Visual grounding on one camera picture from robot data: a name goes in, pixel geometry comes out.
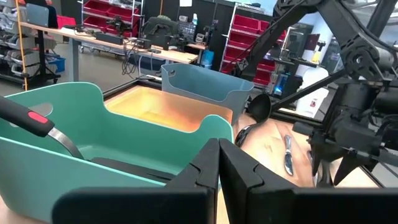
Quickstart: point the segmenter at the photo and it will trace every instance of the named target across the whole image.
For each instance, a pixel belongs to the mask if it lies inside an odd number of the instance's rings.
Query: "blue plastic basket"
[[[162,65],[162,90],[224,106],[233,111],[232,125],[244,110],[253,82],[194,65]]]
[[[60,57],[57,58],[51,62],[49,62],[50,65],[56,65],[57,66],[57,71],[55,73],[60,73],[65,71],[65,58]]]

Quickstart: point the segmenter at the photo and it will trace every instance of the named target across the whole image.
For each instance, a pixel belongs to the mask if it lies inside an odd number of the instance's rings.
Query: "white container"
[[[326,78],[329,75],[324,68],[309,68],[303,74],[303,85],[299,88],[303,89],[317,81]],[[323,100],[328,96],[329,90],[320,88],[307,96],[297,100],[296,113],[309,118],[314,118]]]

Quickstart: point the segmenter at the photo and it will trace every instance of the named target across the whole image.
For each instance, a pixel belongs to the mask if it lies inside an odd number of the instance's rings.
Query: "workbench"
[[[29,27],[31,29],[35,29],[38,32],[39,38],[44,38],[43,32],[47,32],[49,34],[61,35],[63,37],[69,37],[69,45],[68,45],[68,72],[69,72],[69,81],[70,82],[78,82],[79,81],[79,59],[78,59],[78,46],[80,42],[87,42],[96,45],[102,45],[105,47],[111,47],[114,49],[123,50],[123,45],[111,44],[108,42],[96,40],[95,37],[90,36],[86,33],[78,33],[73,29],[53,29],[47,27],[41,27],[33,24],[29,24],[27,22],[20,22],[21,26]],[[203,45],[197,44],[188,44],[188,47],[192,47],[198,49],[200,54],[203,50],[206,49]],[[127,45],[127,49],[132,48],[132,45]],[[176,50],[163,50],[162,47],[152,46],[153,49],[160,50],[159,54],[153,54],[144,49],[138,49],[139,55],[145,57],[152,57],[158,60],[165,60],[166,63],[170,62],[178,62],[178,63],[193,63],[199,60],[197,55],[178,52]]]
[[[119,100],[129,97],[129,91],[137,88],[152,87],[147,80],[135,80],[128,86],[121,85],[115,90],[111,90],[104,95],[105,105],[113,100]],[[238,122],[233,126],[234,136],[247,125],[253,124],[255,121],[246,114],[242,114]],[[294,160],[295,174],[290,176],[284,168],[285,144],[283,137],[288,134],[292,136],[292,157]],[[307,151],[310,145],[306,140],[308,136],[304,136],[292,131],[292,123],[269,119],[261,127],[253,130],[247,137],[242,146],[242,150],[253,158],[257,159],[262,165],[272,170],[281,177],[291,181],[300,187],[313,187],[313,179],[311,175],[311,163],[307,157]],[[341,160],[333,162],[330,166],[332,177],[336,174],[337,168]],[[357,168],[350,173],[337,187],[380,187],[377,180],[366,172],[363,168]],[[10,211],[0,199],[0,223],[2,224],[42,224],[42,222],[22,217]],[[223,191],[218,194],[217,204],[217,224],[228,224],[228,214],[224,203]]]

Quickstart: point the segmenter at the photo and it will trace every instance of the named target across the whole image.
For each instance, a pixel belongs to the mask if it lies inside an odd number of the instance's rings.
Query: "red button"
[[[28,112],[28,116],[33,120],[38,121],[42,124],[45,124],[47,121],[49,121],[47,118],[33,111]]]

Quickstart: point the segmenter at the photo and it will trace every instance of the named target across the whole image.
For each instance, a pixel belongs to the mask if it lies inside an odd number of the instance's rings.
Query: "teal plastic basket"
[[[101,90],[90,83],[62,83],[8,98],[30,108],[51,104],[47,117],[87,160],[104,157],[178,174],[209,138],[233,140],[231,125],[217,115],[207,116],[198,130],[185,133],[111,113],[104,107]],[[3,119],[0,170],[0,195],[6,205],[45,222],[50,222],[55,201],[73,189],[164,185],[76,159],[52,138],[37,137]]]
[[[229,108],[232,125],[242,114],[253,82],[195,65],[162,65],[162,90]]]

